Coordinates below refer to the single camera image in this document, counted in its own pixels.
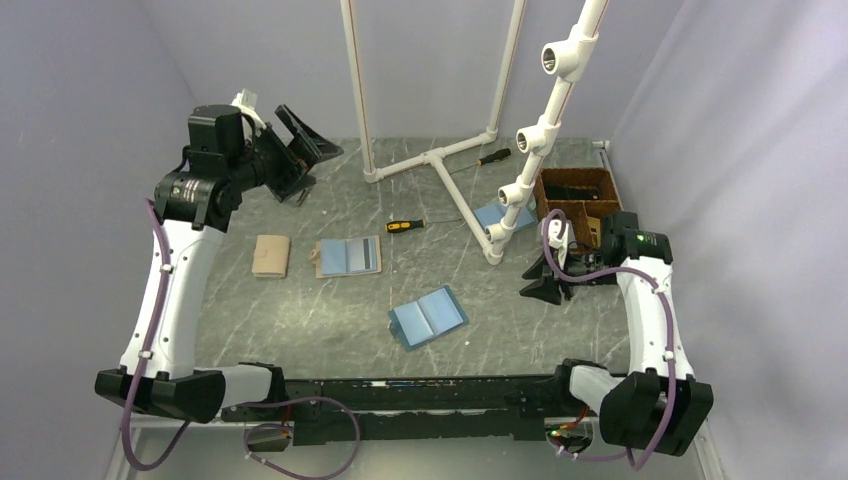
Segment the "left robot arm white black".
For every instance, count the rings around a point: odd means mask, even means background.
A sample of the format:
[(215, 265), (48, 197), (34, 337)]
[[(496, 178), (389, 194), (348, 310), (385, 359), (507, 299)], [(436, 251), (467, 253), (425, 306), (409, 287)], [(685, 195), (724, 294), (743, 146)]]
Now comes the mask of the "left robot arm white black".
[(97, 374), (94, 389), (125, 409), (207, 423), (228, 407), (248, 407), (264, 420), (287, 406), (280, 367), (242, 362), (200, 368), (197, 324), (211, 267), (246, 192), (268, 189), (285, 200), (314, 182), (312, 168), (341, 148), (288, 106), (276, 116), (291, 133), (283, 141), (246, 106), (197, 107), (180, 165), (156, 185), (146, 208), (153, 253), (132, 337), (116, 368)]

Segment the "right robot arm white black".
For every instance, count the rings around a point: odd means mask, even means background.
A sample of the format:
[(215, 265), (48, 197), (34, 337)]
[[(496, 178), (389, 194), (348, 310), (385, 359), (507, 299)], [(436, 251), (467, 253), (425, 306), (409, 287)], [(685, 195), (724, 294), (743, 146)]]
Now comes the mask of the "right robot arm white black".
[(597, 363), (564, 360), (553, 375), (551, 401), (574, 415), (596, 415), (596, 437), (620, 447), (634, 470), (655, 453), (681, 456), (714, 404), (712, 387), (696, 379), (680, 337), (672, 295), (673, 254), (669, 238), (640, 227), (632, 212), (615, 211), (601, 221), (602, 267), (582, 275), (566, 270), (566, 215), (551, 210), (542, 220), (540, 265), (560, 285), (614, 278), (622, 294), (629, 335), (626, 376), (615, 377)]

